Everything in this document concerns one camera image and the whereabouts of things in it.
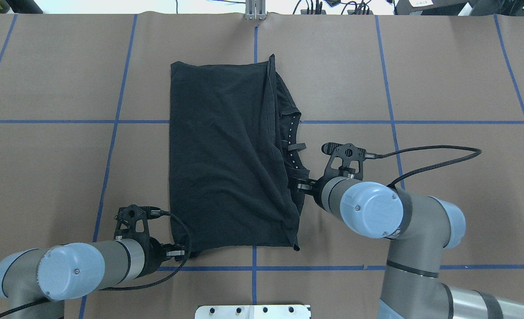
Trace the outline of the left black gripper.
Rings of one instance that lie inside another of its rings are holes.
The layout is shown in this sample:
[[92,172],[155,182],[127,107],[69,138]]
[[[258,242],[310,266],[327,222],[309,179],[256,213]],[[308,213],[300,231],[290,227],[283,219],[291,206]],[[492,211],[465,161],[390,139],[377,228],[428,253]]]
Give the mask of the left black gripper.
[[170,244],[161,244],[156,238],[150,237],[149,249],[146,254],[145,273],[152,274],[159,269],[166,259],[182,258],[186,251],[182,249],[168,250]]

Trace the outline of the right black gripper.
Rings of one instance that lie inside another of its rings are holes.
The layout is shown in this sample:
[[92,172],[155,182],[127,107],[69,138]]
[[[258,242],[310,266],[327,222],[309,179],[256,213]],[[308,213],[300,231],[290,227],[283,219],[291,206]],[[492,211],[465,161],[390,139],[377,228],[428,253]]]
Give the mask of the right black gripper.
[[324,205],[322,203],[322,191],[326,183],[327,180],[325,178],[299,178],[299,183],[295,184],[295,189],[298,192],[312,196],[316,205],[324,209]]

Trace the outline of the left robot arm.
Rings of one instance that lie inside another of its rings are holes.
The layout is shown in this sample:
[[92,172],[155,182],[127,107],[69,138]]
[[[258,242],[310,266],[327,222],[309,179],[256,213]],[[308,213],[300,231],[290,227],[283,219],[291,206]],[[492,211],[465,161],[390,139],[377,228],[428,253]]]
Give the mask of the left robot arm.
[[63,319],[65,301],[155,272],[174,257],[189,259],[185,247],[159,245],[145,252],[134,239],[72,243],[27,249],[0,261],[0,297],[9,310],[0,319]]

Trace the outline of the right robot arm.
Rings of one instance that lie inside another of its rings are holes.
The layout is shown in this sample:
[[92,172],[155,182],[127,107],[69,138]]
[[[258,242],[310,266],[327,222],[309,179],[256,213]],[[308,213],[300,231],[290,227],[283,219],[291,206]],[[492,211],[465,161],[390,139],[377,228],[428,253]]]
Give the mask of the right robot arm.
[[466,218],[451,202],[337,176],[295,183],[353,232],[390,241],[380,319],[524,319],[524,303],[439,279],[442,255],[460,244]]

